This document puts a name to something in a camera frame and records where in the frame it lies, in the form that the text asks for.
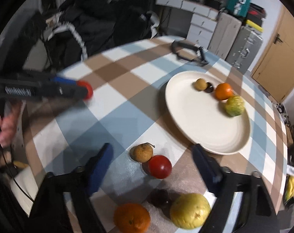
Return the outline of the person's left hand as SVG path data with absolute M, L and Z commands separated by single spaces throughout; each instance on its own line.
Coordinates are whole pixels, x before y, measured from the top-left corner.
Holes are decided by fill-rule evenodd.
M 2 148 L 9 146 L 16 135 L 18 120 L 21 114 L 22 102 L 13 101 L 10 102 L 11 110 L 9 113 L 0 117 L 0 145 Z

